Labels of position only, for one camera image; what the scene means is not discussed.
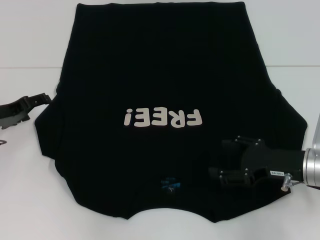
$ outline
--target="silver metal cylinder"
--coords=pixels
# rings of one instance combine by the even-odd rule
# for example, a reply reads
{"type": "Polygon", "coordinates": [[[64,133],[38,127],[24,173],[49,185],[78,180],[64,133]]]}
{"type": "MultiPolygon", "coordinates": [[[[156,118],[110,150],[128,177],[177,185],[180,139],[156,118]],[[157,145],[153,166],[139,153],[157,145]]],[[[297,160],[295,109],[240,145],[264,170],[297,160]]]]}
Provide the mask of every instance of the silver metal cylinder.
{"type": "Polygon", "coordinates": [[[281,187],[282,191],[284,191],[284,192],[288,191],[288,189],[290,188],[291,179],[292,179],[292,175],[290,173],[286,173],[284,180],[283,180],[283,185],[281,187]]]}
{"type": "Polygon", "coordinates": [[[306,185],[320,187],[320,154],[317,149],[308,148],[303,159],[303,182],[306,185]]]}

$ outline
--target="small printed logo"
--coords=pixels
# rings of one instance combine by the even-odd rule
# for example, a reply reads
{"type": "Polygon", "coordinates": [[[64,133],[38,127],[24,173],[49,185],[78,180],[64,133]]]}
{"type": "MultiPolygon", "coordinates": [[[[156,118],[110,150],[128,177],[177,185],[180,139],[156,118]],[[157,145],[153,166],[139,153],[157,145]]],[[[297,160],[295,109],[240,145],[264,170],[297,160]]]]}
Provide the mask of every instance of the small printed logo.
{"type": "Polygon", "coordinates": [[[181,187],[181,183],[177,182],[175,177],[166,177],[161,180],[161,188],[168,194],[174,194],[181,187]]]}

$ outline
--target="t-shirt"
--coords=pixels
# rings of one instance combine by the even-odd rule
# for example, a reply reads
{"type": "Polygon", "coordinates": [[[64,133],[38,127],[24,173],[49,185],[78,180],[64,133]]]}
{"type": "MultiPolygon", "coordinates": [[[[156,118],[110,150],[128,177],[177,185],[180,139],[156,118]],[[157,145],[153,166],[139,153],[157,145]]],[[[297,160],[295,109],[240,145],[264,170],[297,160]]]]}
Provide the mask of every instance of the t-shirt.
{"type": "Polygon", "coordinates": [[[288,194],[282,181],[223,187],[222,142],[300,150],[306,121],[271,83],[243,2],[78,4],[57,95],[35,121],[76,202],[228,220],[288,194]]]}

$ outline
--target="label sticker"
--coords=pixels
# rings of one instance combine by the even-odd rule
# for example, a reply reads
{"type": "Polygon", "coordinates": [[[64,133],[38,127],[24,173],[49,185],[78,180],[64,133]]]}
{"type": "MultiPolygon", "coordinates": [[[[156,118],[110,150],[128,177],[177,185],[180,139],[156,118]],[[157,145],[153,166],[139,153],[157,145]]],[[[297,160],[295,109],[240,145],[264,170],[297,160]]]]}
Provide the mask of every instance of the label sticker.
{"type": "Polygon", "coordinates": [[[285,173],[283,171],[270,171],[271,175],[275,175],[275,176],[285,176],[285,173]]]}

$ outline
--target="black fabric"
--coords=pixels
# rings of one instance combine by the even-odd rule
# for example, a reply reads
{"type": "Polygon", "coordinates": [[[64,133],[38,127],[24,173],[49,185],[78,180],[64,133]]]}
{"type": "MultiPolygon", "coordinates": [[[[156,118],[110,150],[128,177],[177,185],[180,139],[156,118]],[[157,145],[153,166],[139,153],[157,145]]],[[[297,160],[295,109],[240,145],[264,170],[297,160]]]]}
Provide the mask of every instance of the black fabric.
{"type": "Polygon", "coordinates": [[[211,181],[210,166],[240,167],[226,163],[222,140],[300,150],[307,123],[271,83],[245,4],[208,2],[79,4],[57,95],[35,126],[79,204],[126,219],[174,208],[217,222],[287,194],[278,180],[211,181]],[[139,108],[160,120],[157,107],[182,110],[185,126],[169,113],[167,125],[135,126],[139,108]],[[200,125],[187,124],[194,110],[200,125]]]}

